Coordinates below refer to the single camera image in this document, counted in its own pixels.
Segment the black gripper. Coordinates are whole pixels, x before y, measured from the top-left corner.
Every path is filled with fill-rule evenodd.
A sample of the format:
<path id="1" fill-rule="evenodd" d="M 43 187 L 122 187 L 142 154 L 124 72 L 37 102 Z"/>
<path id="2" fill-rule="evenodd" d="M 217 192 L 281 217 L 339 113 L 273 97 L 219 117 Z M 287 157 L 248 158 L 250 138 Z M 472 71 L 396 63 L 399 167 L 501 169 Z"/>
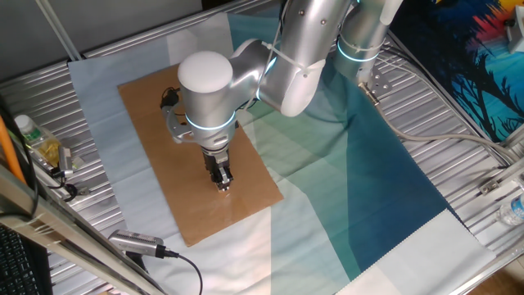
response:
<path id="1" fill-rule="evenodd" d="M 211 181 L 219 191 L 228 191 L 233 181 L 230 172 L 228 147 L 218 150 L 202 148 L 202 153 L 207 171 L 210 173 Z"/>

